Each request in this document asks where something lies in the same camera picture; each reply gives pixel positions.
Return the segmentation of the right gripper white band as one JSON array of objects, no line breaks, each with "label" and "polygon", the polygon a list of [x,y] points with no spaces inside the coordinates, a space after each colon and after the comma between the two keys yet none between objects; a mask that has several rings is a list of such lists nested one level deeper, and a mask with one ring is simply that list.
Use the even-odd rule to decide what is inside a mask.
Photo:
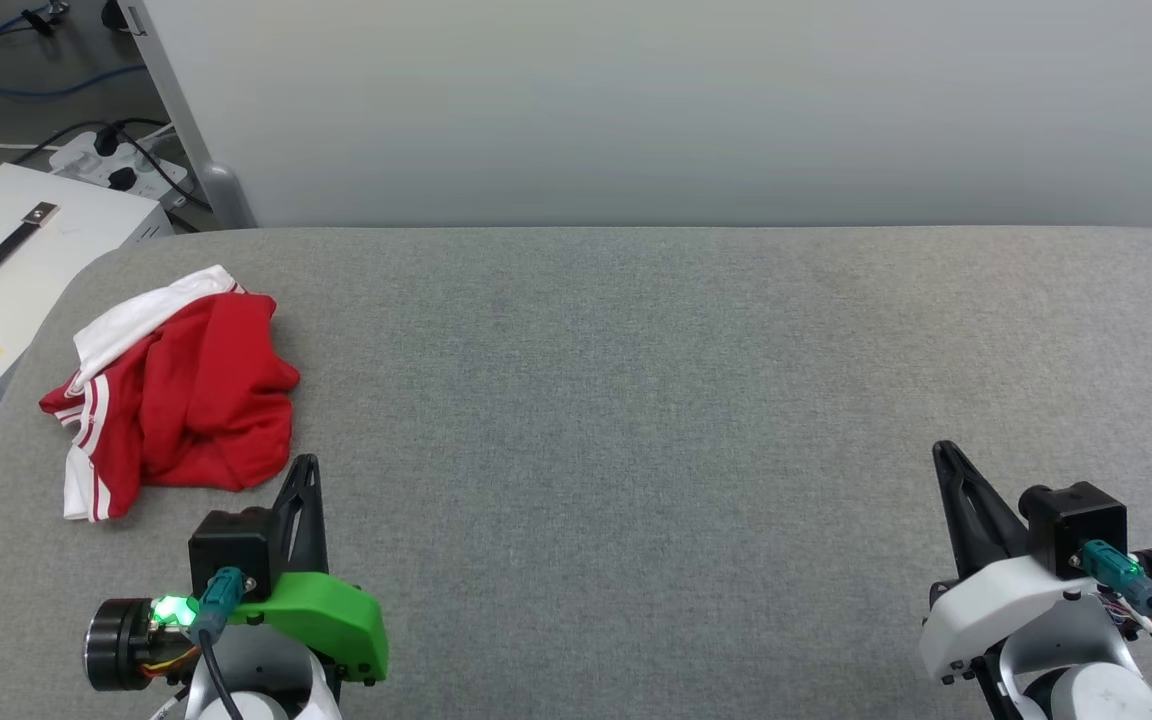
[{"label": "right gripper white band", "polygon": [[956,582],[934,585],[920,632],[929,679],[982,687],[1146,687],[1132,643],[1152,641],[1152,548],[1084,544],[1059,579],[1026,555],[1026,526],[961,448],[932,457]]}]

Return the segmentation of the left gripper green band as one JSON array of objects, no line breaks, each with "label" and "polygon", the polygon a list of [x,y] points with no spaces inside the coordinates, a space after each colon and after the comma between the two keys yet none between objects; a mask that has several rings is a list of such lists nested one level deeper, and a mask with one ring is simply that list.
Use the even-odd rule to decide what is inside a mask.
[{"label": "left gripper green band", "polygon": [[210,632],[212,655],[219,659],[225,630],[238,626],[268,628],[306,647],[324,664],[329,682],[372,685],[387,676],[379,602],[328,575],[314,454],[291,460],[271,511],[271,574],[280,578],[270,597],[257,597],[255,579],[219,571],[195,594],[101,602],[84,634],[84,674],[96,691],[142,691],[159,679],[185,685],[196,670],[207,669],[196,634]]}]

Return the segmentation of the red and white shirt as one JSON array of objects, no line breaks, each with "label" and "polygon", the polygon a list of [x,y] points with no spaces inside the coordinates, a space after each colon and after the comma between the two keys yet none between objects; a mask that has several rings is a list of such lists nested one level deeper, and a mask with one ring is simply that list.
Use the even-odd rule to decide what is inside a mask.
[{"label": "red and white shirt", "polygon": [[242,492],[279,473],[300,373],[275,350],[275,311],[212,265],[74,334],[77,369],[38,402],[73,432],[65,520],[123,518],[147,486]]}]

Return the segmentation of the white power strip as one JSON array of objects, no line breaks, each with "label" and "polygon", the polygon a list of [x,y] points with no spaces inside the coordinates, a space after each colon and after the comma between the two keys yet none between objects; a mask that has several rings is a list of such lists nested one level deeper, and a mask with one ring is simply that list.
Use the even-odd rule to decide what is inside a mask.
[{"label": "white power strip", "polygon": [[166,210],[183,209],[185,194],[192,190],[194,182],[185,168],[156,154],[156,142],[160,141],[164,132],[151,132],[138,143],[129,141],[124,135],[126,141],[109,158],[94,154],[92,141],[96,132],[81,132],[52,152],[51,173],[109,190],[109,173],[132,167],[138,173],[138,181],[131,191],[123,194],[160,202]]}]

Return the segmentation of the white partition panel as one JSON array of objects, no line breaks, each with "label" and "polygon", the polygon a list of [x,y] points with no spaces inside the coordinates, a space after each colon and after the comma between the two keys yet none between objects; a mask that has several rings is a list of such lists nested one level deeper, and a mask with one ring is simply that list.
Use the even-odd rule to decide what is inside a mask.
[{"label": "white partition panel", "polygon": [[1152,0],[146,0],[255,227],[1152,228]]}]

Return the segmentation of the grey partition post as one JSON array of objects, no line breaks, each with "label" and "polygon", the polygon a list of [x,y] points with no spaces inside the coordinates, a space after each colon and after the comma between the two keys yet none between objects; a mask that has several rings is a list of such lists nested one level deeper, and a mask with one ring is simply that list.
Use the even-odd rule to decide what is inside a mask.
[{"label": "grey partition post", "polygon": [[143,63],[154,79],[165,109],[168,109],[180,143],[192,165],[197,185],[207,196],[212,214],[223,228],[253,228],[253,217],[236,174],[212,159],[204,136],[200,135],[200,128],[185,99],[183,74],[166,51],[159,28],[147,12],[146,0],[116,0],[116,3],[123,12],[129,31],[136,38]]}]

